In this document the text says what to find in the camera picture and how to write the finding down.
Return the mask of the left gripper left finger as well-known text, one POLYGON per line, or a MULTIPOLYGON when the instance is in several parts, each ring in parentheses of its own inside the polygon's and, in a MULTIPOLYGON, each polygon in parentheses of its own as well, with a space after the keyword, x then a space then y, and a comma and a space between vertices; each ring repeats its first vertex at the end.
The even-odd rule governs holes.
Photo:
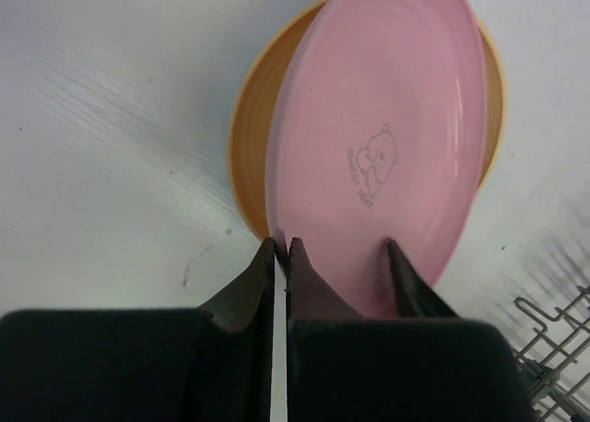
POLYGON ((27 310, 1 320, 5 421, 267 421, 275 252, 195 308, 27 310))

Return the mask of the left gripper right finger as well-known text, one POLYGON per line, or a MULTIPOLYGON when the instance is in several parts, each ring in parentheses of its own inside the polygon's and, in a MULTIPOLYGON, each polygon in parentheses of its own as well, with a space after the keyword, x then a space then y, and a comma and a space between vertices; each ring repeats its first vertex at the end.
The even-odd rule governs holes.
POLYGON ((513 351, 491 324, 458 316, 386 243, 393 320, 360 316, 314 270, 303 241, 287 266, 291 421, 531 421, 513 351))

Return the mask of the pink plate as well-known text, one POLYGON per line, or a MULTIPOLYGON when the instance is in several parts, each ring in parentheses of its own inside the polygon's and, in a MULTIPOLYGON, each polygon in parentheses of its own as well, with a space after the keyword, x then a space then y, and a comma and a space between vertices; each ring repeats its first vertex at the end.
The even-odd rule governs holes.
POLYGON ((297 48, 268 137, 281 245, 358 313, 395 315, 386 240, 438 281, 476 194, 486 68, 467 0, 329 0, 297 48))

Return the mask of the orange yellow plate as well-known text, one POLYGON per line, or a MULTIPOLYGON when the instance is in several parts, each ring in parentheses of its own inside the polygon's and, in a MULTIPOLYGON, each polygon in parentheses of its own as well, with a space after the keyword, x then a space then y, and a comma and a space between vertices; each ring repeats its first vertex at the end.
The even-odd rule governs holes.
MULTIPOLYGON (((329 0, 318 0, 287 22, 253 60, 234 104, 229 123, 227 168, 237 209, 257 239, 269 236, 266 221, 266 147, 277 94, 289 62, 303 35, 329 0)), ((502 58, 482 21, 488 85, 488 132, 479 186, 489 176, 498 155, 507 115, 502 58)))

